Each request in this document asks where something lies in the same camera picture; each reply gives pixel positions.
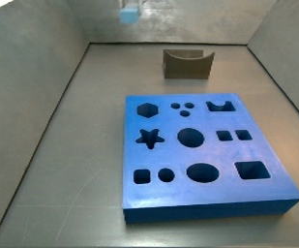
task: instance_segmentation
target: square hole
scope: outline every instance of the square hole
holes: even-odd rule
[[[236,162],[236,171],[243,180],[269,178],[268,170],[260,161]]]
[[[149,183],[149,170],[135,170],[133,171],[133,182],[136,184]]]
[[[247,130],[236,130],[235,133],[239,140],[252,140]]]
[[[219,141],[233,140],[231,133],[228,131],[216,131],[216,136],[217,136]]]

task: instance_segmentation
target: shape sorter board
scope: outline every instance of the shape sorter board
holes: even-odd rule
[[[283,214],[299,190],[236,94],[128,96],[127,223]]]

